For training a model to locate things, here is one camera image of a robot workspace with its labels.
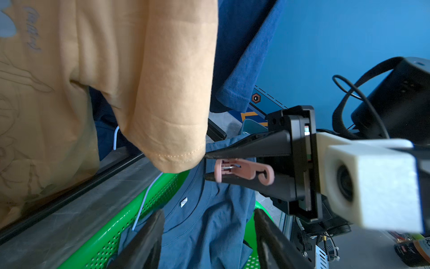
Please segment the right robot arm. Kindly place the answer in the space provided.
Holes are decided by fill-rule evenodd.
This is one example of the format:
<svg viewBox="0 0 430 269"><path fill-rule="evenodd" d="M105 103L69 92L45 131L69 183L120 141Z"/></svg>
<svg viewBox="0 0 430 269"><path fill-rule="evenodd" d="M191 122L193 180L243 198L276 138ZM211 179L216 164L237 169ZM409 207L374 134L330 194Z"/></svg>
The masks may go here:
<svg viewBox="0 0 430 269"><path fill-rule="evenodd" d="M310 235L366 229L430 230L430 62L394 57L345 93L332 130L319 130L311 106L267 115L268 130L205 155L205 180L269 197L306 223Z"/></svg>

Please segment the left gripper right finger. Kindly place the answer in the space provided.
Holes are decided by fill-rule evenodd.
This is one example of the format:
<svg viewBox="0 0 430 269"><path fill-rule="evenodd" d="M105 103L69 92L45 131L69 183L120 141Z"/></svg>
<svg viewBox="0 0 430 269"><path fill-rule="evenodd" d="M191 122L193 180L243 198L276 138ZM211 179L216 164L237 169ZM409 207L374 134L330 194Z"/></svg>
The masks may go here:
<svg viewBox="0 0 430 269"><path fill-rule="evenodd" d="M260 268L312 269L263 210L254 210L254 225Z"/></svg>

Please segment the light blue hanger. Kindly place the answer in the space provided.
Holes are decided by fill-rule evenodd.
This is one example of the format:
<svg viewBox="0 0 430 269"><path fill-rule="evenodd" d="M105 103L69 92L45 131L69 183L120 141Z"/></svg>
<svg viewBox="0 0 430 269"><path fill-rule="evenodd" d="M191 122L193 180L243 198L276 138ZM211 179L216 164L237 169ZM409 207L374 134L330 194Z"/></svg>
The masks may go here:
<svg viewBox="0 0 430 269"><path fill-rule="evenodd" d="M116 128L115 128L115 130L114 130L114 136L113 136L113 150L114 151L116 151L117 150L117 145L118 145L118 133L119 133L119 130L120 130L120 128L119 128L119 126L117 126ZM151 190L151 188L153 187L153 185L158 181L158 179L161 177L163 175L163 173L160 173L152 182L151 182L151 184L146 188L146 192L145 192L145 194L144 194L144 197L143 197L143 200L142 200L142 203L141 203L141 206L140 206L140 208L139 208L139 211L138 211L138 214L137 214L137 216L136 216L136 219L135 219L135 221L134 221L134 223L133 223L133 226L132 226L132 231L135 231L135 228L136 228L136 226L137 226L137 224L138 224L138 221L139 221L139 219L140 219L140 217L141 217L141 214L142 214L142 210L143 210L143 208L144 208L144 205L146 204L146 200L147 200L147 197L148 197L148 194L149 194L149 192L150 192L150 190Z"/></svg>

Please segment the salmon pink clothespin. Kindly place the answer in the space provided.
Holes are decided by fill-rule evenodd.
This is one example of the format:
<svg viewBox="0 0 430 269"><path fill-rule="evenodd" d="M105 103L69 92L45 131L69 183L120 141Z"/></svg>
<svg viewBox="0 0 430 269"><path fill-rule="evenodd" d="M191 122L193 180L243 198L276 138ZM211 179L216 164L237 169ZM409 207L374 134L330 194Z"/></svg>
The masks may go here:
<svg viewBox="0 0 430 269"><path fill-rule="evenodd" d="M227 175L237 176L242 179L253 180L258 177L262 185L273 184L275 175L270 165L256 163L245 159L218 159L215 163L215 182L222 183Z"/></svg>

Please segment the light blue t-shirt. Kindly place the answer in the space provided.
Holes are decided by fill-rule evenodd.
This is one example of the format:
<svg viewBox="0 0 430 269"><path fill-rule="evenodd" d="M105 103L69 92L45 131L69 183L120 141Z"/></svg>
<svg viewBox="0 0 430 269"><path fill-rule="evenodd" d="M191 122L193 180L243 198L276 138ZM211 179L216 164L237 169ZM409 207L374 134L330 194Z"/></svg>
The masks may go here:
<svg viewBox="0 0 430 269"><path fill-rule="evenodd" d="M201 161L162 208L159 268L242 269L252 254L244 237L255 209L255 191L205 180L215 163Z"/></svg>

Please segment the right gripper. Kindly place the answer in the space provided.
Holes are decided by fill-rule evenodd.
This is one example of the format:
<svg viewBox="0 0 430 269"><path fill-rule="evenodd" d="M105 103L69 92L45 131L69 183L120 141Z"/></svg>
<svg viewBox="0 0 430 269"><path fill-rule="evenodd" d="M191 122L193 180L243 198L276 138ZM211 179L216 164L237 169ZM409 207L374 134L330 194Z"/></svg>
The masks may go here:
<svg viewBox="0 0 430 269"><path fill-rule="evenodd" d="M273 205L307 223L323 218L315 111L312 106L295 106L267 115L268 130L252 134L226 148L205 154L206 159L272 158L274 182L265 186L255 178L232 174L222 183L234 184L269 196Z"/></svg>

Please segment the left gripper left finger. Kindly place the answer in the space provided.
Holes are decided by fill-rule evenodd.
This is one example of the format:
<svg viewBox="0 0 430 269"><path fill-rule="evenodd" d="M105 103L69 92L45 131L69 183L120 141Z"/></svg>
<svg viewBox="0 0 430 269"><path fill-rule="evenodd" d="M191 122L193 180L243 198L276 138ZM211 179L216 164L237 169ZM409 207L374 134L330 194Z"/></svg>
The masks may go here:
<svg viewBox="0 0 430 269"><path fill-rule="evenodd" d="M155 211L143 228L107 268L157 269L160 261L164 223L163 211Z"/></svg>

